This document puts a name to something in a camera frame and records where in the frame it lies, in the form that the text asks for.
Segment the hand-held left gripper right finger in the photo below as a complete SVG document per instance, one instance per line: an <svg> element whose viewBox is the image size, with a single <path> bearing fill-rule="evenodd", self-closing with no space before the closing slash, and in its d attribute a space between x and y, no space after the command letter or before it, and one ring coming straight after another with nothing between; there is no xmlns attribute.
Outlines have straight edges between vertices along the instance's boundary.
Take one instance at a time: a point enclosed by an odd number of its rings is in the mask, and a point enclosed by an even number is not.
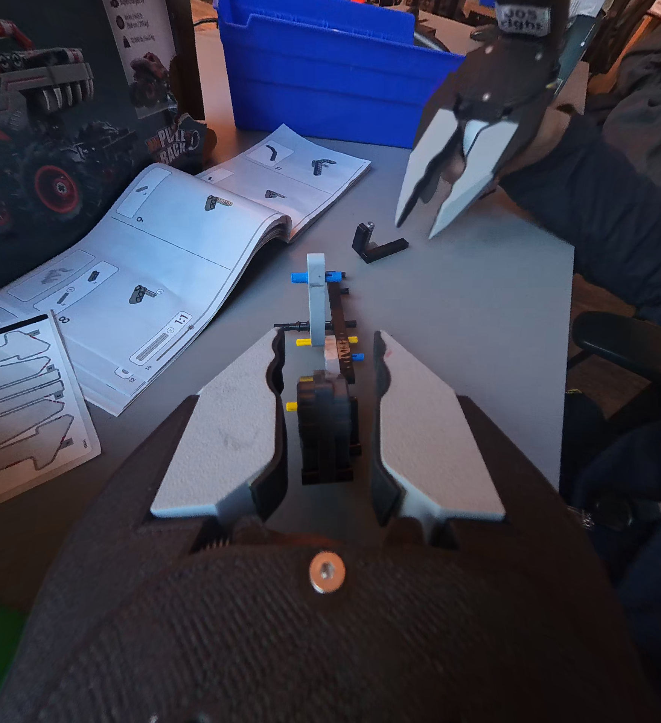
<svg viewBox="0 0 661 723"><path fill-rule="evenodd" d="M386 331L374 336L372 507L381 526L501 522L506 510L455 391Z"/></svg>

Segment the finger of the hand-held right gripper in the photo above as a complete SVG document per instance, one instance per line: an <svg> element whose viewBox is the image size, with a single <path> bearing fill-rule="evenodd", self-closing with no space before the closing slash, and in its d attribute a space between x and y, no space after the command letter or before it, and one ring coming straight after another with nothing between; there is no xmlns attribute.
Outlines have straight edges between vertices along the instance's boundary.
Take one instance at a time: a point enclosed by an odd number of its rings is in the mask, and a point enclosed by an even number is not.
<svg viewBox="0 0 661 723"><path fill-rule="evenodd" d="M466 122L461 137L463 171L440 206L429 232L430 239L448 227L488 187L517 129L518 123L510 120L493 124L479 120Z"/></svg>
<svg viewBox="0 0 661 723"><path fill-rule="evenodd" d="M453 110L442 108L435 111L424 130L419 128L398 197L396 227L404 224L423 191L430 186L435 193L438 180L433 181L434 174L443 170L454 153L460 153L466 124Z"/></svg>

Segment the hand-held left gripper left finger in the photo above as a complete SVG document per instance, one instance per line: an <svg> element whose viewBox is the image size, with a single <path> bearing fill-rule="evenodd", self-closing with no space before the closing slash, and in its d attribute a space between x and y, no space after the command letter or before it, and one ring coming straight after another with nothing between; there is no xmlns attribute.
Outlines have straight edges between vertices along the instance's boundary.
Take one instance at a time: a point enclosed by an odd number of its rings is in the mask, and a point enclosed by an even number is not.
<svg viewBox="0 0 661 723"><path fill-rule="evenodd" d="M288 486L284 360L284 332L271 330L191 397L153 516L234 523L279 507Z"/></svg>

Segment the black angled lego beam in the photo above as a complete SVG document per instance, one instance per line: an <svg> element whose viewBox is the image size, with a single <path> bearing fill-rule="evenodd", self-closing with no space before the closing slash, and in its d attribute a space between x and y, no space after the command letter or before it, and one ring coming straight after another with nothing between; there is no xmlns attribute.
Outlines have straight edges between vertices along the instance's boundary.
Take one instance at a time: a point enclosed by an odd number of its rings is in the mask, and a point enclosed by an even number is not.
<svg viewBox="0 0 661 723"><path fill-rule="evenodd" d="M372 242L374 228L371 221L360 223L353 238L352 248L365 263L371 264L408 249L408 241L403 238L381 245Z"/></svg>

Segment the partly built lego chassis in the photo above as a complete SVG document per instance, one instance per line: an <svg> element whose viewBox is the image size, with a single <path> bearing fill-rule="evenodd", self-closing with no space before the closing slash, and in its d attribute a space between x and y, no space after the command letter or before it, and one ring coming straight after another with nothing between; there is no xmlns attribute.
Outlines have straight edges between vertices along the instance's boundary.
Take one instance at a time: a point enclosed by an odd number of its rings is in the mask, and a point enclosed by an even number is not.
<svg viewBox="0 0 661 723"><path fill-rule="evenodd" d="M345 273L328 270L322 253L307 256L307 270L292 273L291 283L308 287L308 321L277 323L282 332L305 333L297 347L323 351L323 367L300 377L294 401L285 404L297 416L301 451L301 483L304 486L353 481L353 462L361 456L359 403L353 394L356 382L352 346L357 337L349 330L356 322L346 319L343 298L349 290L342 285Z"/></svg>

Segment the lego instruction booklet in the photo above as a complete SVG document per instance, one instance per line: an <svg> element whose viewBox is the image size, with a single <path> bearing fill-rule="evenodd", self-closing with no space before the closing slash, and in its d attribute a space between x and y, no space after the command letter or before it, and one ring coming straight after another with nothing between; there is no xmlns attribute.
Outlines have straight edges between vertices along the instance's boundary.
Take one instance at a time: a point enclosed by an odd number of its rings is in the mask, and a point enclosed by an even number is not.
<svg viewBox="0 0 661 723"><path fill-rule="evenodd" d="M82 240L0 290L0 327L52 312L85 399L118 416L263 245L291 243L369 168L286 125L196 176L152 164Z"/></svg>

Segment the person's right forearm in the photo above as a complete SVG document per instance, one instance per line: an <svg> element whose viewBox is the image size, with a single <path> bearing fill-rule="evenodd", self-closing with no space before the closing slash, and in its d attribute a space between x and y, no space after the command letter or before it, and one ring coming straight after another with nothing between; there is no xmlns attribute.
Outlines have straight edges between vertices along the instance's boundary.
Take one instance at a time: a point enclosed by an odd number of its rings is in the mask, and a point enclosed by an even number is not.
<svg viewBox="0 0 661 723"><path fill-rule="evenodd" d="M500 185L575 248L576 271L661 326L661 188L572 114L560 144Z"/></svg>

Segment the lego sticker sheet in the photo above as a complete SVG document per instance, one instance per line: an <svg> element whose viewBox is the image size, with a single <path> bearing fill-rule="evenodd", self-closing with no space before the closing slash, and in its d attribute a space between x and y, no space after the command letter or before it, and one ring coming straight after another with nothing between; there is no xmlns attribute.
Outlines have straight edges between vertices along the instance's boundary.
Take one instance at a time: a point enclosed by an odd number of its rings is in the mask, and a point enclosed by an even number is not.
<svg viewBox="0 0 661 723"><path fill-rule="evenodd" d="M54 314L0 328L0 503L100 454Z"/></svg>

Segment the dark lego set box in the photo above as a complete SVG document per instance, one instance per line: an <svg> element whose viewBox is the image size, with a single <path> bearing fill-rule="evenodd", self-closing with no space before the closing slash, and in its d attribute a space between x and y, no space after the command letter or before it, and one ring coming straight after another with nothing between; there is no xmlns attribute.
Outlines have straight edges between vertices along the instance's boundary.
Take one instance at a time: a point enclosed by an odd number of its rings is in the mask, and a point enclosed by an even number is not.
<svg viewBox="0 0 661 723"><path fill-rule="evenodd" d="M197 174L189 1L0 1L0 289L83 238L146 166Z"/></svg>

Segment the person's right hand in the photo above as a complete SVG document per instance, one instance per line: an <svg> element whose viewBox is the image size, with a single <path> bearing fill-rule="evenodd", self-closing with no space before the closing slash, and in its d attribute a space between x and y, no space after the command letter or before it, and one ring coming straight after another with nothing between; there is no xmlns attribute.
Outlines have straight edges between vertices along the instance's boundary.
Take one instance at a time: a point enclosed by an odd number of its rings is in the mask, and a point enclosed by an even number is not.
<svg viewBox="0 0 661 723"><path fill-rule="evenodd" d="M572 115L561 107L548 108L536 133L536 136L519 154L502 167L496 180L538 163L547 157L561 142Z"/></svg>

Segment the blue plastic bin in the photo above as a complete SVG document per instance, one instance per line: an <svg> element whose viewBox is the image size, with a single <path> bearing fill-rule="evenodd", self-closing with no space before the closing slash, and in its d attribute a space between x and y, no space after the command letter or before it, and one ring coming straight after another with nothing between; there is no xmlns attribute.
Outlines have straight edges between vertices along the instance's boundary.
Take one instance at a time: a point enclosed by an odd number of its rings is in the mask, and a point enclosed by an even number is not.
<svg viewBox="0 0 661 723"><path fill-rule="evenodd" d="M462 55L414 44L414 18L346 1L222 1L236 126L410 148Z"/></svg>

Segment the dark jacket on chair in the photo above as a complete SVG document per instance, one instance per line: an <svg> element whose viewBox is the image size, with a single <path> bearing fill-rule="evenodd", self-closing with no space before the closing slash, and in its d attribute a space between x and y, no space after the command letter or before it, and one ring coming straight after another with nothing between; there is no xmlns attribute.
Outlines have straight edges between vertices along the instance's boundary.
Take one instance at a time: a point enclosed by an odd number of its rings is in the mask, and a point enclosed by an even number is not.
<svg viewBox="0 0 661 723"><path fill-rule="evenodd" d="M611 92L588 95L586 115L661 187L661 25L624 56Z"/></svg>

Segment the person's dark clothing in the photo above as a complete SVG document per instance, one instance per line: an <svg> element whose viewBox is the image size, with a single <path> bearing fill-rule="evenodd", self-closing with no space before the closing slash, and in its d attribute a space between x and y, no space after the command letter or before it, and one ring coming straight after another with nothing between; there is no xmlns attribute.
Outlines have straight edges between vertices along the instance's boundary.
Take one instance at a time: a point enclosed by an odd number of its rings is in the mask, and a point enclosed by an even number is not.
<svg viewBox="0 0 661 723"><path fill-rule="evenodd" d="M567 392L560 493L592 514L589 539L661 699L661 419L615 435L593 400Z"/></svg>

